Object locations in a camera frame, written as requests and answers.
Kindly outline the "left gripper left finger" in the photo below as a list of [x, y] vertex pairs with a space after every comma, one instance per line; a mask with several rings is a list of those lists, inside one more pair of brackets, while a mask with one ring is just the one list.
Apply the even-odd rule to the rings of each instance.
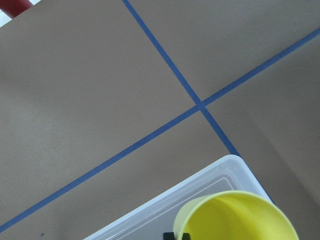
[[164, 232], [162, 237], [163, 240], [175, 240], [175, 234], [173, 232]]

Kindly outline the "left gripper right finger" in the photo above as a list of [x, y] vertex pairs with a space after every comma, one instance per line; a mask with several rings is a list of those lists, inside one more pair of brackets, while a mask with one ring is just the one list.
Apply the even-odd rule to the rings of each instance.
[[187, 232], [184, 232], [184, 233], [182, 234], [182, 240], [191, 240], [190, 234], [187, 233]]

